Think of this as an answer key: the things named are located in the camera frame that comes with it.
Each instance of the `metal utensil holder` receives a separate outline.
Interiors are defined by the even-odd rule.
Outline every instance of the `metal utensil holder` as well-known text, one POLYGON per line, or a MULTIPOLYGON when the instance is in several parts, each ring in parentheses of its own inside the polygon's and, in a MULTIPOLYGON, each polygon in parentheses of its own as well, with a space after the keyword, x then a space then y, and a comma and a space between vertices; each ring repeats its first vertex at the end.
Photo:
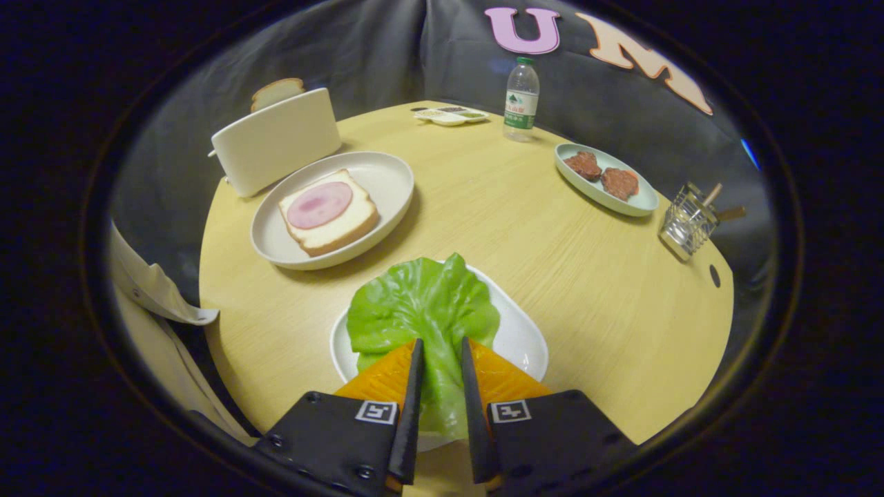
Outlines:
POLYGON ((703 205, 704 199, 703 192, 688 182, 660 223, 659 238, 682 261, 688 261, 720 223, 715 208, 703 205))

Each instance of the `wooden table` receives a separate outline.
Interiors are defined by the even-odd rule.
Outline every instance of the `wooden table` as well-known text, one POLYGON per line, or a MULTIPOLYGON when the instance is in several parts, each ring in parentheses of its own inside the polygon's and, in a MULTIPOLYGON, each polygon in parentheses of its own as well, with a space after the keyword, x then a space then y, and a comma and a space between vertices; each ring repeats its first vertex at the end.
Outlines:
MULTIPOLYGON (((733 279, 707 242, 683 264, 657 238, 669 205, 629 218, 588 200, 556 171, 555 145, 503 137, 502 117, 442 127, 411 117, 417 102, 339 122, 340 152, 401 157, 415 196, 390 236, 356 259, 320 271, 280 269, 259 257, 249 227, 262 193, 239 198, 223 180, 212 201, 200 260, 206 330, 233 399, 261 431, 308 390, 342 384, 329 335, 354 292, 391 265, 453 252, 500 285, 543 332, 544 383, 583 390, 636 444, 704 392, 730 332, 733 279), (709 266, 720 275, 713 284, 709 266)), ((631 164, 638 171, 643 164, 631 164)), ((476 493, 466 443, 423 454, 411 494, 476 493)))

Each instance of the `toast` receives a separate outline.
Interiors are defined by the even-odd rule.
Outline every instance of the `toast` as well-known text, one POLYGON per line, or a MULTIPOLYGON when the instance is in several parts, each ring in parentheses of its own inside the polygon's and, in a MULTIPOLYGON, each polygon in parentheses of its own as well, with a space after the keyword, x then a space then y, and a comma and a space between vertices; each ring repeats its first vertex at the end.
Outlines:
POLYGON ((265 107, 270 107, 274 103, 280 103, 302 93, 304 93, 304 81, 298 78, 273 81, 271 84, 259 89, 252 96, 250 112, 254 114, 265 107))
POLYGON ((380 215, 377 212, 377 206, 372 202, 369 192, 362 188, 346 169, 341 169, 333 174, 315 181, 304 188, 294 192, 293 194, 282 199, 278 203, 279 213, 282 215, 283 221, 286 223, 288 234, 298 242, 301 249, 307 252, 308 256, 316 257, 328 254, 333 250, 340 249, 359 240, 366 233, 374 229, 377 225, 380 215), (289 206, 298 199, 299 196, 305 194, 309 190, 322 185, 340 181, 347 183, 353 190, 353 197, 350 203, 336 218, 321 224, 320 226, 303 229, 293 226, 286 213, 289 206))

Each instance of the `screw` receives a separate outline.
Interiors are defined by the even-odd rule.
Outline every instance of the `screw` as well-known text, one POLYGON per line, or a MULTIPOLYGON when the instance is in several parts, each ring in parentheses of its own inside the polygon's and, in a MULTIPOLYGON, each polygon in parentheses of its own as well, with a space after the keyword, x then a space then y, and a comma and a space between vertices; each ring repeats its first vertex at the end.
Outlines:
POLYGON ((360 466, 356 468, 356 476, 362 479, 372 479, 375 477, 375 471, 368 466, 360 466))

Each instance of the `lettuce leaf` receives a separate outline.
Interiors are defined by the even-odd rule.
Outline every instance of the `lettuce leaf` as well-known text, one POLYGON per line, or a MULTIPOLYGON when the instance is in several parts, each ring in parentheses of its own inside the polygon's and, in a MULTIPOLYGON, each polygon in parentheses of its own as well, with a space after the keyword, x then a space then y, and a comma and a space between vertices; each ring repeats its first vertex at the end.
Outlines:
POLYGON ((488 286, 458 254, 442 264, 419 258, 394 265, 350 302, 347 331, 359 372, 387 352, 423 339, 420 430, 467 438, 461 340, 491 347, 500 324, 488 286))

